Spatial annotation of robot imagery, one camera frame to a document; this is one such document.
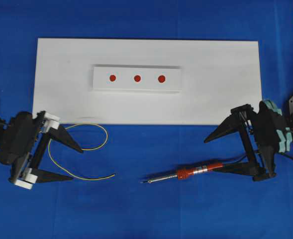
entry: white block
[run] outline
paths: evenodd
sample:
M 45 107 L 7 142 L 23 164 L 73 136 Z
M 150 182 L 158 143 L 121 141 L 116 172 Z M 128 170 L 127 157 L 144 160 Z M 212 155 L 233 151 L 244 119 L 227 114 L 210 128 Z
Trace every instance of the white block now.
M 93 89 L 176 93 L 182 89 L 178 67 L 94 66 Z
M 175 94 L 96 91 L 94 66 L 175 66 Z M 258 42 L 39 38 L 33 113 L 61 123 L 219 124 L 261 96 Z

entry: blue tablecloth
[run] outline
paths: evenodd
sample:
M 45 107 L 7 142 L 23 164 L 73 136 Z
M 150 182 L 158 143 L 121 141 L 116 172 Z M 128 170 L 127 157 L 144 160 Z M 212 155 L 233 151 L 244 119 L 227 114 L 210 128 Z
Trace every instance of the blue tablecloth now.
M 258 40 L 264 99 L 287 112 L 293 94 L 293 0 L 0 0 L 2 118 L 32 110 L 38 37 Z M 215 126 L 105 127 L 101 150 L 80 155 L 54 143 L 52 153 L 77 174 L 117 173 L 112 179 L 28 191 L 8 183 L 0 165 L 0 239 L 293 239 L 293 161 L 277 156 L 277 177 L 263 182 L 208 173 L 140 184 L 181 164 L 240 155 L 240 138 L 204 144 Z M 97 128 L 71 132 L 82 146 L 103 141 Z M 47 154 L 41 168 L 63 173 Z

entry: yellow wire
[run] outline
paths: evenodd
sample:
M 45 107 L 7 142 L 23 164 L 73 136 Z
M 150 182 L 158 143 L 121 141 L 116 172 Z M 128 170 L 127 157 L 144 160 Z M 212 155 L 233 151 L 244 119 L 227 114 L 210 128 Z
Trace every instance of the yellow wire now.
M 82 148 L 83 151 L 97 150 L 97 149 L 99 149 L 99 148 L 102 148 L 102 147 L 106 144 L 106 142 L 107 142 L 107 140 L 108 140 L 108 133 L 107 133 L 106 129 L 103 128 L 101 125 L 98 125 L 98 124 L 95 124 L 95 123 L 79 123 L 79 124 L 74 124 L 74 125 L 72 125 L 72 126 L 69 126 L 69 127 L 67 127 L 66 129 L 70 129 L 70 128 L 77 127 L 77 126 L 81 126 L 81 125 L 92 125 L 92 126 L 97 126 L 97 127 L 101 128 L 101 129 L 104 131 L 104 133 L 105 133 L 105 140 L 104 140 L 104 142 L 103 142 L 101 145 L 99 145 L 98 147 L 95 147 L 95 148 Z M 51 155 L 51 152 L 50 152 L 51 141 L 52 141 L 52 140 L 49 140 L 49 143 L 48 143 L 48 154 L 49 154 L 49 157 L 50 157 L 51 161 L 52 161 L 57 167 L 61 168 L 63 171 L 67 172 L 68 174 L 70 174 L 70 175 L 73 176 L 74 178 L 78 178 L 78 179 L 86 180 L 86 181 L 98 181 L 98 180 L 103 180 L 103 179 L 112 178 L 112 177 L 115 176 L 115 174 L 111 174 L 111 175 L 109 175 L 109 176 L 99 177 L 99 178 L 84 178 L 84 177 L 80 177 L 80 176 L 77 176 L 77 175 L 71 173 L 70 171 L 68 171 L 67 169 L 65 169 L 65 168 L 62 167 L 61 165 L 59 165 L 59 164 L 53 159 L 53 157 L 52 157 L 52 155 Z

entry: white foam board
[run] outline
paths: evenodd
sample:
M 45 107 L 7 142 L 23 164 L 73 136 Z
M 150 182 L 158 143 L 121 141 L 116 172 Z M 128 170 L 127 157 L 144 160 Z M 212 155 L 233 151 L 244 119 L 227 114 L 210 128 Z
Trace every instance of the white foam board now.
M 98 65 L 177 67 L 181 89 L 94 90 Z M 219 124 L 261 95 L 258 42 L 39 38 L 33 114 L 62 123 Z

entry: red dot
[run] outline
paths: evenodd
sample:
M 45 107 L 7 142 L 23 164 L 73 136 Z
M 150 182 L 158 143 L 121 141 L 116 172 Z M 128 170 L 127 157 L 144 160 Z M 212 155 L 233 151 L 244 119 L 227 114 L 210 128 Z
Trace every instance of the red dot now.
M 141 77 L 139 75 L 134 76 L 134 80 L 136 82 L 140 82 L 141 81 Z
M 110 75 L 110 81 L 115 81 L 116 76 L 115 75 Z
M 159 81 L 159 83 L 163 83 L 163 82 L 165 82 L 165 76 L 159 76 L 158 77 L 158 81 Z

